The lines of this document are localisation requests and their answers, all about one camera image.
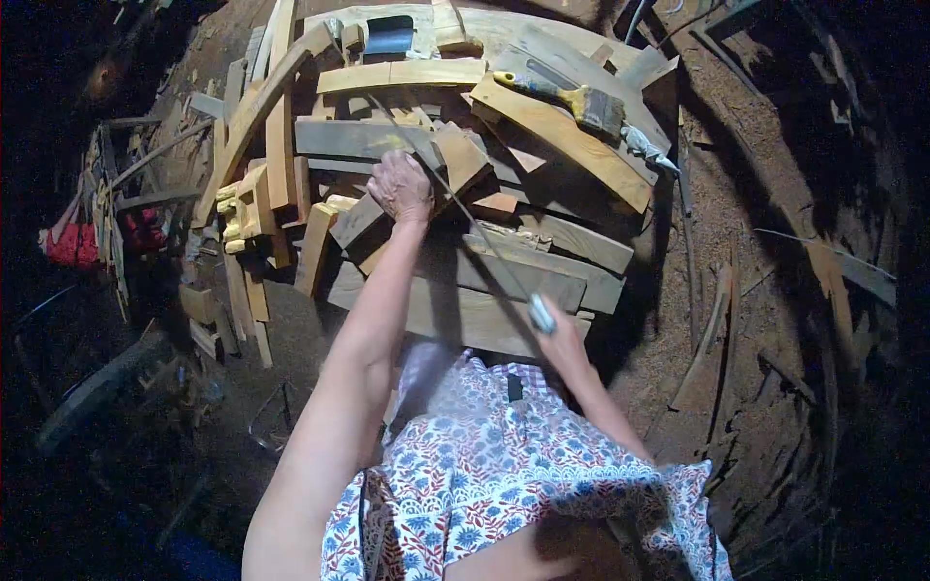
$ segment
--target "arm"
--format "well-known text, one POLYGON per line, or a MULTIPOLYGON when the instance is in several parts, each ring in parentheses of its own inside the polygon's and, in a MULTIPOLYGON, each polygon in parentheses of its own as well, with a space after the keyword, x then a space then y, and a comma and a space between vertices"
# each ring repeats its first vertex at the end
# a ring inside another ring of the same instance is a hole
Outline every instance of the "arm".
POLYGON ((368 191, 395 218, 391 240, 339 330, 252 517, 246 580, 318 578, 326 521, 375 445, 432 198, 423 170, 403 152, 386 153, 373 173, 368 191))
POLYGON ((584 343, 578 335, 575 323, 548 297, 544 297, 543 301, 556 323, 555 333, 552 335, 537 333, 539 347, 546 359, 555 367, 565 386, 578 400, 584 416, 594 427, 634 456, 651 463, 652 456, 646 452, 643 442, 633 431, 623 410, 607 393, 597 370, 588 361, 588 354, 584 350, 584 343))

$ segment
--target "red cloth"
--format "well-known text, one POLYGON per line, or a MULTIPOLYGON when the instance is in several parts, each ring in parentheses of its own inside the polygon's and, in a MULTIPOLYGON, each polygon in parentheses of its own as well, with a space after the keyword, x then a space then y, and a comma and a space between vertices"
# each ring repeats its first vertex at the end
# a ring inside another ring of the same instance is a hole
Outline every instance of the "red cloth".
POLYGON ((94 236, 93 224, 66 224, 59 243, 52 242, 52 231, 46 238, 46 255, 48 259, 64 266, 76 266, 82 271, 96 268, 97 238, 94 236))
MULTIPOLYGON (((127 252, 152 252, 165 245, 165 235, 158 226, 158 210, 146 208, 141 214, 141 224, 128 213, 119 218, 123 245, 127 252)), ((82 271, 97 268, 99 263, 94 225, 67 224, 58 244, 52 242, 52 232, 49 230, 46 255, 52 262, 63 266, 76 266, 82 271)))

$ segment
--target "woman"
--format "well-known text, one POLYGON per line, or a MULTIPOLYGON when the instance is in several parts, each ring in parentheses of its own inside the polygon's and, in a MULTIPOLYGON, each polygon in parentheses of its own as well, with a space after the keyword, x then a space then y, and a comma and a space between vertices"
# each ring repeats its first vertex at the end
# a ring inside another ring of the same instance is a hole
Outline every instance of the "woman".
POLYGON ((488 369, 468 352, 450 364, 420 345, 397 384, 383 460, 368 468, 432 196, 399 151, 367 188, 395 220, 391 242, 256 509, 243 578, 731 578, 700 496, 710 462, 653 466, 571 318, 548 299, 557 330, 539 346, 584 418, 537 367, 488 369))

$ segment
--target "paintbrush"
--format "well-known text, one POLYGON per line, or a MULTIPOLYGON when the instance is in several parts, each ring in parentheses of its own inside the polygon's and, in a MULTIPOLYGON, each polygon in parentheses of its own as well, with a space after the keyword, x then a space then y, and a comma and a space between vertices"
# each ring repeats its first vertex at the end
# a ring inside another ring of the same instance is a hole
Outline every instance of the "paintbrush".
POLYGON ((565 90, 551 83, 540 83, 521 74, 505 71, 494 71, 494 80, 531 96, 561 101, 568 105, 575 122, 582 128, 610 141, 620 140, 620 129, 626 117, 623 101, 604 91, 587 85, 565 90))

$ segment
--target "hand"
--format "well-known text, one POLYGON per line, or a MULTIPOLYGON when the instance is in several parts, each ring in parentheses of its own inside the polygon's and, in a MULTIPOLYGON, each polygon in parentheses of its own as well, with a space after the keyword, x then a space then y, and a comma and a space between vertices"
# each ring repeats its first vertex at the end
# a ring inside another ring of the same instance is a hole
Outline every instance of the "hand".
POLYGON ((432 191, 423 168, 406 152, 393 150, 381 156, 368 180, 368 193, 398 224, 430 221, 432 191))
POLYGON ((591 384, 591 374, 597 378, 597 372, 588 361, 588 353, 584 350, 584 342, 575 326, 574 317, 565 314, 565 311, 545 295, 542 296, 542 302, 555 319, 555 333, 544 335, 536 332, 542 354, 573 392, 576 388, 591 384))

